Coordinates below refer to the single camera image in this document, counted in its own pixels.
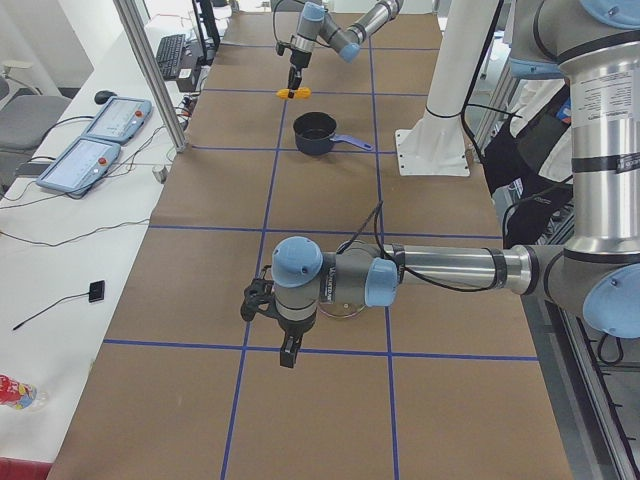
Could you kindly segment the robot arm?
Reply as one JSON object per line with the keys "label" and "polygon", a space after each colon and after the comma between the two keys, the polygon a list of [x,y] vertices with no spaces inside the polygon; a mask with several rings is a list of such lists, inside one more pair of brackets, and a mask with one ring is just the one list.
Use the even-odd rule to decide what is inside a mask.
{"label": "robot arm", "polygon": [[361,45],[385,24],[394,20],[400,13],[403,1],[377,1],[375,5],[358,20],[342,28],[332,17],[321,1],[298,1],[302,6],[298,16],[296,30],[288,41],[277,36],[276,15],[282,1],[272,7],[272,29],[276,40],[276,53],[283,56],[286,50],[290,54],[290,68],[287,87],[277,92],[282,99],[308,98],[311,91],[302,87],[303,71],[309,67],[316,45],[333,50],[347,63],[359,54]]}

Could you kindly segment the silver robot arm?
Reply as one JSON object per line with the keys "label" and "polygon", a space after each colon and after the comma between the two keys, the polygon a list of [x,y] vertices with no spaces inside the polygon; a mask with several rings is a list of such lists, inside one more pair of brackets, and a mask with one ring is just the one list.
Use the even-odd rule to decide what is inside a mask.
{"label": "silver robot arm", "polygon": [[520,1],[511,73],[567,78],[573,110],[574,233],[562,246],[510,249],[366,244],[324,252],[289,237],[245,289],[241,315],[275,319],[293,367],[321,304],[387,307],[411,279],[464,293],[536,295],[618,338],[639,334],[639,5]]}

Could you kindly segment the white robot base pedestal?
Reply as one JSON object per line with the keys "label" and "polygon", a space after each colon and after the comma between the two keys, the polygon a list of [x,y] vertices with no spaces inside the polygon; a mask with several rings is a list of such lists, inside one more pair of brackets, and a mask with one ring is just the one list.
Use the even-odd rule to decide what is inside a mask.
{"label": "white robot base pedestal", "polygon": [[402,176],[469,175],[463,109],[502,5],[499,0],[451,3],[424,115],[412,129],[395,132]]}

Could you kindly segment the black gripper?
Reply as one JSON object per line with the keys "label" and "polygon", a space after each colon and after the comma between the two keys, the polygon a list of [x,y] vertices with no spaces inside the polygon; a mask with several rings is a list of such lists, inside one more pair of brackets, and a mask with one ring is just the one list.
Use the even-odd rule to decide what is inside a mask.
{"label": "black gripper", "polygon": [[288,89],[299,89],[302,82],[302,69],[305,69],[309,66],[312,52],[303,50],[297,46],[295,46],[291,42],[284,42],[278,40],[276,42],[276,53],[279,56],[283,56],[286,50],[291,51],[290,55],[290,63],[291,68],[289,69],[288,75]]}
{"label": "black gripper", "polygon": [[245,322],[251,322],[257,313],[275,319],[285,332],[279,350],[279,364],[281,367],[293,369],[296,365],[300,350],[300,337],[308,332],[315,324],[316,310],[303,313],[300,320],[292,314],[283,315],[277,306],[274,281],[266,279],[270,265],[265,265],[259,275],[244,289],[244,300],[240,307],[240,315]]}

